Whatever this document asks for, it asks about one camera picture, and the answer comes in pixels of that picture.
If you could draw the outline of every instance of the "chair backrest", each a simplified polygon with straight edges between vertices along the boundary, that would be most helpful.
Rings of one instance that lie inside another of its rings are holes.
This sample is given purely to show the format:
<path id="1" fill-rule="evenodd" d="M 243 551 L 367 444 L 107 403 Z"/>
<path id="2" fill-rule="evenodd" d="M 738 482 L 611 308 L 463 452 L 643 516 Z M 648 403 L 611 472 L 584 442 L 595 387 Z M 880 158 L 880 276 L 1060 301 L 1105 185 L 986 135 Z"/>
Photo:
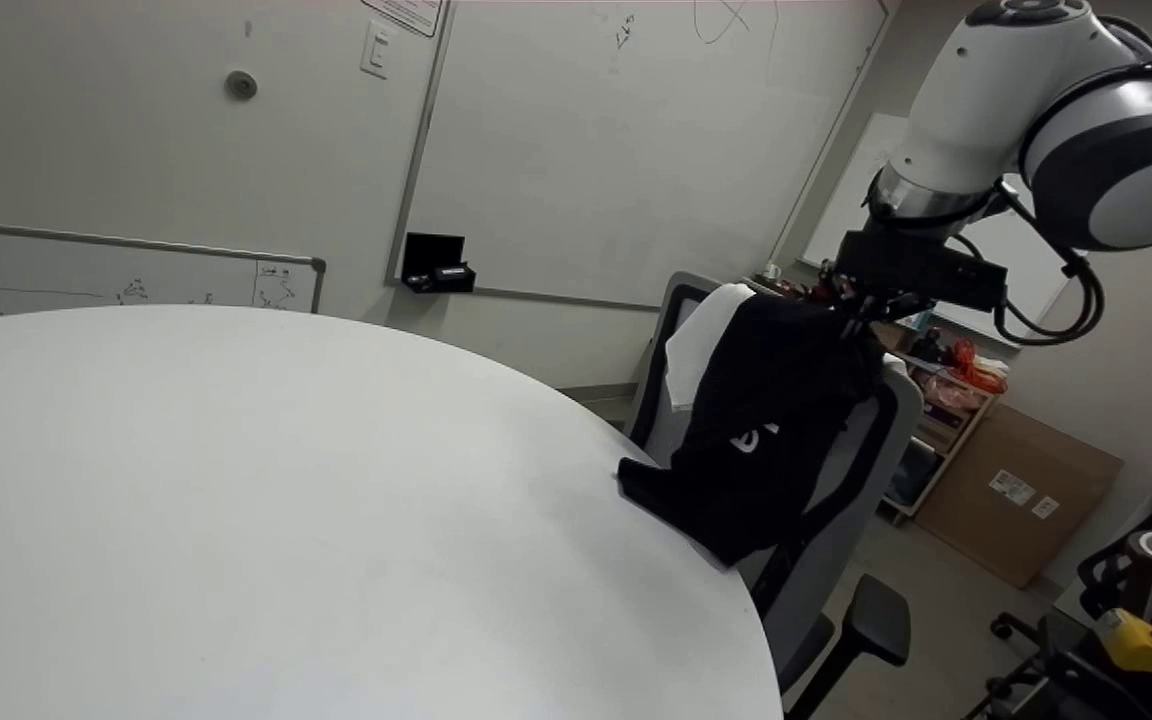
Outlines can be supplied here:
<path id="1" fill-rule="evenodd" d="M 714 293 L 714 281 L 676 276 L 665 296 L 656 344 L 648 353 L 636 419 L 627 435 L 656 461 L 682 449 L 689 419 L 671 413 L 665 387 L 665 342 L 689 322 L 689 313 Z M 742 566 L 743 580 L 755 590 L 766 608 L 776 669 L 810 640 L 834 585 L 840 580 L 850 556 L 872 520 L 899 452 L 910 449 L 914 426 L 920 418 L 920 392 L 910 375 L 886 374 L 886 387 L 856 403 L 844 435 L 834 444 L 810 516 L 823 516 L 822 534 L 803 548 L 774 548 Z"/>

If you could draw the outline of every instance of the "black device on wall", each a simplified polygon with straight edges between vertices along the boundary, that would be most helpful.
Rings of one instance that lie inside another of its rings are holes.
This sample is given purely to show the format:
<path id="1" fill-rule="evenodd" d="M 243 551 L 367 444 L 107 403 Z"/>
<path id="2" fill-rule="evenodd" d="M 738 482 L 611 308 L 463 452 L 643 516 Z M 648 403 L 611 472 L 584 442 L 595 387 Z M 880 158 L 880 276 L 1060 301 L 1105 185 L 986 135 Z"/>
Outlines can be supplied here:
<path id="1" fill-rule="evenodd" d="M 478 272 L 463 263 L 463 237 L 409 231 L 405 283 L 411 293 L 474 293 Z"/>

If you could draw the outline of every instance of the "yellow object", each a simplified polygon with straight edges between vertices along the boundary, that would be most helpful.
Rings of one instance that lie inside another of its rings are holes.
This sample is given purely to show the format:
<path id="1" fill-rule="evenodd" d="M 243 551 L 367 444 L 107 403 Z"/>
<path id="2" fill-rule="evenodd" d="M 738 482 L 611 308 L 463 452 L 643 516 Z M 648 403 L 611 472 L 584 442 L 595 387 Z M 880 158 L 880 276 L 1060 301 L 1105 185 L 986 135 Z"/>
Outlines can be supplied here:
<path id="1" fill-rule="evenodd" d="M 1101 645 L 1119 674 L 1152 676 L 1152 623 L 1134 612 L 1114 612 L 1101 627 Z"/>

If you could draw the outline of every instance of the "round table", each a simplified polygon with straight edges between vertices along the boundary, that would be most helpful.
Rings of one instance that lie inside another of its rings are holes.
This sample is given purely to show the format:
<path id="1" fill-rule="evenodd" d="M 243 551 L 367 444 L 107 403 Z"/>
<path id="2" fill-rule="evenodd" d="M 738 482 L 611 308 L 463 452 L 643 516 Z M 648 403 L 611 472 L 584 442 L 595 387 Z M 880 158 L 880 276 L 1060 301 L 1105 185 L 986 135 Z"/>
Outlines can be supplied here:
<path id="1" fill-rule="evenodd" d="M 491 359 L 236 308 L 0 322 L 0 720 L 774 720 L 738 572 Z"/>

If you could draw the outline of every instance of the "cardboard box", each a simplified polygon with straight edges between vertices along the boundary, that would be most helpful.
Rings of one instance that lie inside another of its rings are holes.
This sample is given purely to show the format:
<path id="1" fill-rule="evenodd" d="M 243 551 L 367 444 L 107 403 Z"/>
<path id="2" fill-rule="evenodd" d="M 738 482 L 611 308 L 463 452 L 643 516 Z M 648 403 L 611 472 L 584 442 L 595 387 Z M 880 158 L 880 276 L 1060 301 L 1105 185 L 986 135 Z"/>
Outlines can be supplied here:
<path id="1" fill-rule="evenodd" d="M 1119 467 L 1125 461 L 992 403 L 920 524 L 992 577 L 1028 590 L 1098 514 Z"/>

